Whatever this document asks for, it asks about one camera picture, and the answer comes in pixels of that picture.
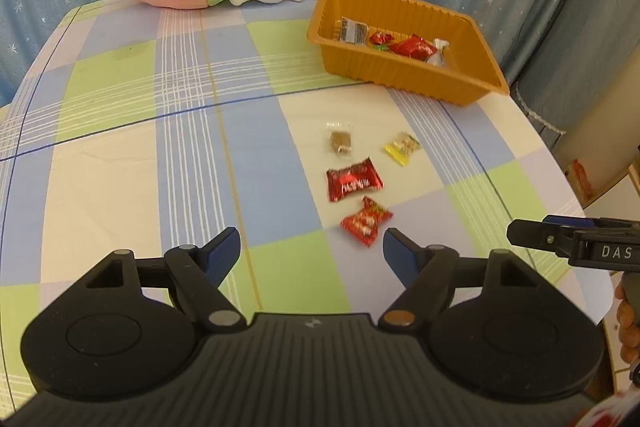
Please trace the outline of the person's right hand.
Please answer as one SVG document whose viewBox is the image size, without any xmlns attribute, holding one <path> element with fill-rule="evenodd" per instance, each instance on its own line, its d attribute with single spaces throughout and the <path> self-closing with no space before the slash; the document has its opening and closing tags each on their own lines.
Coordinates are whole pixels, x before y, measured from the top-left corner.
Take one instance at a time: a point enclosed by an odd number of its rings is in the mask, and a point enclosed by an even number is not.
<svg viewBox="0 0 640 427">
<path fill-rule="evenodd" d="M 616 311 L 618 323 L 618 339 L 622 344 L 620 357 L 624 362 L 632 364 L 639 358 L 640 331 L 636 325 L 634 309 L 628 303 L 623 284 L 615 288 L 615 297 L 620 300 Z"/>
</svg>

